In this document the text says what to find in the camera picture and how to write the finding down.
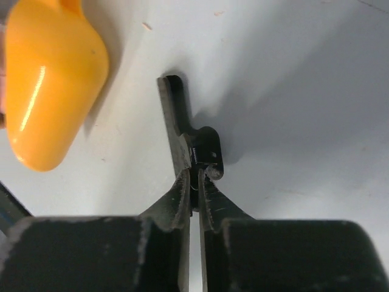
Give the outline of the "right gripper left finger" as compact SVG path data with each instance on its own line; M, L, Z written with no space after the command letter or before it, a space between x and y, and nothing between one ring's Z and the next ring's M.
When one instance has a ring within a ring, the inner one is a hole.
M136 216L27 217L1 247L2 291L187 291L190 173Z

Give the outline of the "black bag sealing clip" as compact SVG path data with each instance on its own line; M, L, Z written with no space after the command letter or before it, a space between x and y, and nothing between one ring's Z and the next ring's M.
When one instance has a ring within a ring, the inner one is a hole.
M188 116L184 83L178 75L157 78L157 87L164 114L171 158L176 175L190 171L190 204L195 212L198 203L198 172L207 172L212 180L224 175L221 141L218 132L209 126L192 127Z

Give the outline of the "yellow plastic litter scoop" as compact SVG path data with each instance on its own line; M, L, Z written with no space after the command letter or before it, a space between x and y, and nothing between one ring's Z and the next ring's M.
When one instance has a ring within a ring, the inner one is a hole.
M109 72L106 46L81 1L18 1L5 30L5 128L26 167L66 156Z

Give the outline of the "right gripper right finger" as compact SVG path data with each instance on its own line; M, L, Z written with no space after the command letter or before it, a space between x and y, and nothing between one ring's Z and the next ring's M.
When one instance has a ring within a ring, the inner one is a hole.
M368 234L346 220L257 220L198 175L204 291L387 291Z

